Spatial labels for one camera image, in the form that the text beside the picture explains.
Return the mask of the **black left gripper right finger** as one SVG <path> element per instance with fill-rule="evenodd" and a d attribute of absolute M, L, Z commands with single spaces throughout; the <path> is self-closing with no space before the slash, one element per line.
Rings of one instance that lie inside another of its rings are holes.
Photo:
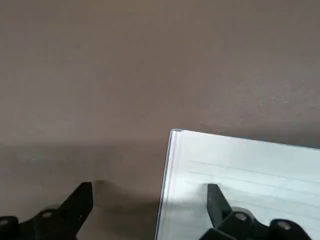
<path fill-rule="evenodd" d="M 264 225 L 249 210 L 232 208 L 217 184 L 207 185 L 206 209 L 212 227 L 200 237 L 201 240 L 311 239 L 294 221 L 276 218 Z"/>

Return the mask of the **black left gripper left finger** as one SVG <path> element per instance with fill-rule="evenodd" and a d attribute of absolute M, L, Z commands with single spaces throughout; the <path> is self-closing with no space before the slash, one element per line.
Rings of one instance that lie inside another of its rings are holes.
<path fill-rule="evenodd" d="M 93 185 L 82 182 L 56 208 L 46 208 L 29 220 L 16 216 L 0 217 L 2 240 L 76 240 L 77 234 L 93 209 Z"/>

